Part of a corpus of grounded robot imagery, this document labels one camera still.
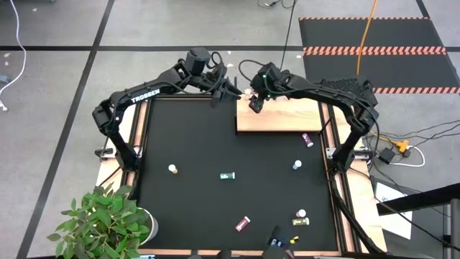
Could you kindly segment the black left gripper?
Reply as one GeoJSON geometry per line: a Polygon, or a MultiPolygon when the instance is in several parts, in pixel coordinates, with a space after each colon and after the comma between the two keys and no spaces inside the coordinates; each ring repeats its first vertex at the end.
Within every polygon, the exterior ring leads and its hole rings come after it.
{"type": "Polygon", "coordinates": [[[217,89],[212,93],[211,97],[211,107],[216,108],[221,102],[226,101],[237,101],[240,100],[242,94],[233,93],[233,91],[238,91],[237,80],[233,81],[226,78],[223,83],[220,83],[217,89]]]}

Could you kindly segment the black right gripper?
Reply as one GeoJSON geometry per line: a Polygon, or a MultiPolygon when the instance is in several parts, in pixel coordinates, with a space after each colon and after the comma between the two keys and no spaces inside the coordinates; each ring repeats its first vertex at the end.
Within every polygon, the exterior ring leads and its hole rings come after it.
{"type": "Polygon", "coordinates": [[[249,98],[249,108],[259,114],[263,108],[265,96],[285,96],[286,89],[282,85],[287,74],[287,70],[281,70],[274,63],[264,64],[250,82],[253,92],[258,95],[252,95],[249,98]]]}

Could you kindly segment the light wooden shelf board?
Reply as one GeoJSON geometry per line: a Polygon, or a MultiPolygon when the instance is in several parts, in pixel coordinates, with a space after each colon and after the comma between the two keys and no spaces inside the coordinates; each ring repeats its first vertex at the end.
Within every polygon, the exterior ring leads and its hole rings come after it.
{"type": "Polygon", "coordinates": [[[280,97],[266,101],[259,114],[249,108],[250,94],[236,102],[238,132],[317,132],[322,128],[318,102],[280,97]]]}

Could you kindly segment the black perforated computer case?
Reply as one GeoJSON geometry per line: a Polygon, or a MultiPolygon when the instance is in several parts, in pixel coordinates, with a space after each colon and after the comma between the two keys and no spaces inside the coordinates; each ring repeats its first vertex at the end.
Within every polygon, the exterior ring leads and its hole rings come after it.
{"type": "Polygon", "coordinates": [[[356,117],[367,112],[370,120],[377,119],[379,113],[375,109],[378,104],[370,80],[362,77],[323,79],[319,82],[323,87],[339,92],[339,97],[350,102],[356,117]]]}

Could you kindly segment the person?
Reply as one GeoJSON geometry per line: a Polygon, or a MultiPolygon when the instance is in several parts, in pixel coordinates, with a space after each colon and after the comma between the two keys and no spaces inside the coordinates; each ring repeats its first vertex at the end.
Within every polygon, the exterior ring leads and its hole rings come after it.
{"type": "Polygon", "coordinates": [[[295,259],[292,246],[299,241],[299,237],[289,236],[280,226],[275,226],[267,241],[267,249],[262,253],[263,259],[295,259]]]}

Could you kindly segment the black power adapter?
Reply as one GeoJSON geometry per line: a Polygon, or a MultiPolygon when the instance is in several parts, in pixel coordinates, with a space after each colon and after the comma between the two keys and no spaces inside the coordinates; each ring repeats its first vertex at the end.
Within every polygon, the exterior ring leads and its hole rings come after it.
{"type": "Polygon", "coordinates": [[[390,164],[392,159],[395,157],[395,152],[393,152],[388,147],[384,148],[378,155],[378,159],[385,164],[390,164]]]}

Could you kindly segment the black table clamp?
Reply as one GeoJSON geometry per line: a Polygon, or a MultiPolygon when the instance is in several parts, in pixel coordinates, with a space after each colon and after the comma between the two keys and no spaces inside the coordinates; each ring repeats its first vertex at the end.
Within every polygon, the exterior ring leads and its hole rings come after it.
{"type": "Polygon", "coordinates": [[[109,158],[114,158],[114,149],[113,148],[102,148],[94,151],[94,154],[99,158],[99,160],[107,160],[109,158]]]}

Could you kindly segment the orange power strip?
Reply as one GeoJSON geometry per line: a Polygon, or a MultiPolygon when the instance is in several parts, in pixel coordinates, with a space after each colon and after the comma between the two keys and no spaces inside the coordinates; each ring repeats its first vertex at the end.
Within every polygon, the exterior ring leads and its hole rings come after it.
{"type": "Polygon", "coordinates": [[[409,146],[409,142],[407,140],[403,140],[403,141],[390,140],[390,142],[397,148],[397,150],[400,153],[404,153],[409,146]]]}

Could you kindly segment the white plant pot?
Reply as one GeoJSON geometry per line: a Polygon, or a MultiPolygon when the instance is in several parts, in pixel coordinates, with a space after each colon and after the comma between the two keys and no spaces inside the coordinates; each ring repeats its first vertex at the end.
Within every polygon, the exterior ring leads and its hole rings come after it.
{"type": "Polygon", "coordinates": [[[140,245],[145,244],[157,235],[159,224],[156,218],[146,209],[138,207],[141,217],[138,220],[141,232],[140,245]]]}

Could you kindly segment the black hazard-striped floor mat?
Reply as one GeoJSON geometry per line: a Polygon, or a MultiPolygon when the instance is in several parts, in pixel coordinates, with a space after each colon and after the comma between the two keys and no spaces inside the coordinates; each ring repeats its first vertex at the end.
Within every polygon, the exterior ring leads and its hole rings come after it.
{"type": "Polygon", "coordinates": [[[307,79],[368,78],[376,94],[460,94],[449,47],[427,17],[302,17],[307,79]]]}

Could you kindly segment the green leafy potted plant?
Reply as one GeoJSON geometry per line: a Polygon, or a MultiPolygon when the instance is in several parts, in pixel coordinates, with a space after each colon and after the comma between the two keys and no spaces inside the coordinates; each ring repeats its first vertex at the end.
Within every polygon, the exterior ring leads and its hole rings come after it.
{"type": "Polygon", "coordinates": [[[47,239],[56,243],[56,259],[135,259],[139,247],[155,235],[153,216],[129,198],[132,187],[96,186],[73,199],[61,212],[68,219],[47,239]]]}

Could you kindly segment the white paper sheet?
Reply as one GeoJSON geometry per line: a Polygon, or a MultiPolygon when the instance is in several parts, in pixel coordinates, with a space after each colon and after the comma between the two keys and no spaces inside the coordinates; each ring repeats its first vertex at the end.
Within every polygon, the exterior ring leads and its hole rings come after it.
{"type": "MultiPolygon", "coordinates": [[[[406,194],[394,188],[386,186],[382,183],[377,183],[375,189],[375,196],[377,199],[377,203],[379,203],[380,201],[390,201],[393,199],[399,199],[406,196],[406,194]]],[[[407,240],[411,238],[412,224],[407,222],[400,215],[388,214],[380,216],[379,219],[384,230],[404,237],[407,240]]]]}

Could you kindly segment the black metal bar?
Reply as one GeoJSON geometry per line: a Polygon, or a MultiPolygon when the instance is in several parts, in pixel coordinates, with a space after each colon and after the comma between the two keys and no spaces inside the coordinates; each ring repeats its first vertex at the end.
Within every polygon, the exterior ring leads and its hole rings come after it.
{"type": "Polygon", "coordinates": [[[383,201],[377,205],[377,210],[379,215],[409,212],[449,204],[452,199],[460,199],[460,183],[383,201]]]}

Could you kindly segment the grey metal post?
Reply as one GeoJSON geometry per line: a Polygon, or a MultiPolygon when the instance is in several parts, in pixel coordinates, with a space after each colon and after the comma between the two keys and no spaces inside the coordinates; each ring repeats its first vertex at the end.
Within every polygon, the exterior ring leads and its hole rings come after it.
{"type": "Polygon", "coordinates": [[[460,199],[452,199],[448,206],[450,212],[447,212],[445,223],[449,235],[445,235],[446,241],[451,247],[443,248],[443,259],[460,259],[460,199]]]}

